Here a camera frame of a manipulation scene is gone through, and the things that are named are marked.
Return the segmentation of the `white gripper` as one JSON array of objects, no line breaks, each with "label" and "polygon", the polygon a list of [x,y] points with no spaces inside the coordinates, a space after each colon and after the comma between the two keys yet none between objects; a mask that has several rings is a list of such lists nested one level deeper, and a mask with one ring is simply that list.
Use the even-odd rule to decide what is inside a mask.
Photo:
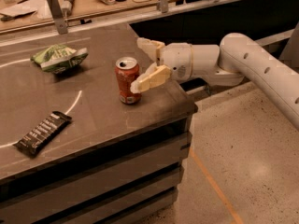
[{"label": "white gripper", "polygon": [[192,73],[192,49],[187,43],[165,43],[144,37],[137,39],[137,46],[154,62],[144,74],[132,82],[130,92],[141,93],[163,85],[170,77],[174,80],[187,80]]}]

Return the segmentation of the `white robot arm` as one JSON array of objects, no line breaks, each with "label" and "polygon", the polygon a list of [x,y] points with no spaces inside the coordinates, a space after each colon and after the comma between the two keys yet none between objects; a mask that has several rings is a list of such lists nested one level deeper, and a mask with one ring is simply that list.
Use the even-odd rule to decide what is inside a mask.
[{"label": "white robot arm", "polygon": [[168,79],[199,77],[209,85],[235,86],[246,77],[299,129],[299,74],[248,36],[230,33],[219,45],[166,45],[139,37],[137,46],[153,64],[133,81],[131,92],[147,91]]}]

